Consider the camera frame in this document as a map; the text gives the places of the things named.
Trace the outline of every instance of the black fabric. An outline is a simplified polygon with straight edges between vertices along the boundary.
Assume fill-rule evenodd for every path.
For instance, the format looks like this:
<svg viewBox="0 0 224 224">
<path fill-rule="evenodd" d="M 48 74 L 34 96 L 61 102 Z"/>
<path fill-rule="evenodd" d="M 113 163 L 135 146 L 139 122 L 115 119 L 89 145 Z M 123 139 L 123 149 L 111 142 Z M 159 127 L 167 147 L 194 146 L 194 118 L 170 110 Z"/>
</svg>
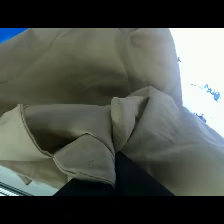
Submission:
<svg viewBox="0 0 224 224">
<path fill-rule="evenodd" d="M 173 196 L 123 153 L 115 158 L 116 187 L 72 179 L 55 196 Z"/>
</svg>

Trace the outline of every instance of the bright white sky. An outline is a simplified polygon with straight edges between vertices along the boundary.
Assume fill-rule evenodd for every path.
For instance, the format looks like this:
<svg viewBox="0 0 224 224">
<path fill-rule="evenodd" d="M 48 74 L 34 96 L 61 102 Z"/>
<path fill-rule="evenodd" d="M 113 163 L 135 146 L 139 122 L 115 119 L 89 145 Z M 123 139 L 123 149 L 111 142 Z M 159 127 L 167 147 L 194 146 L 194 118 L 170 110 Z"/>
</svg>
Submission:
<svg viewBox="0 0 224 224">
<path fill-rule="evenodd" d="M 192 112 L 204 114 L 207 124 L 224 137 L 224 29 L 170 30 L 177 56 L 181 59 L 184 106 Z M 218 102 L 206 90 L 200 89 L 205 84 L 220 92 Z"/>
</svg>

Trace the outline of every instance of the person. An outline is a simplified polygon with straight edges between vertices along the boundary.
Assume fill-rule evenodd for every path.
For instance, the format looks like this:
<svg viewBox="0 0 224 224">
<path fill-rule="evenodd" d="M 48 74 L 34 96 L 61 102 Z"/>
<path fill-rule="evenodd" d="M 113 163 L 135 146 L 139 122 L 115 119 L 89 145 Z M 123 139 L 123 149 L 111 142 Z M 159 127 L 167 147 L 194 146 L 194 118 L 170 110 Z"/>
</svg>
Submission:
<svg viewBox="0 0 224 224">
<path fill-rule="evenodd" d="M 224 194 L 224 141 L 182 106 L 169 29 L 28 29 L 0 45 L 0 85 L 0 165 L 29 183 Z"/>
</svg>

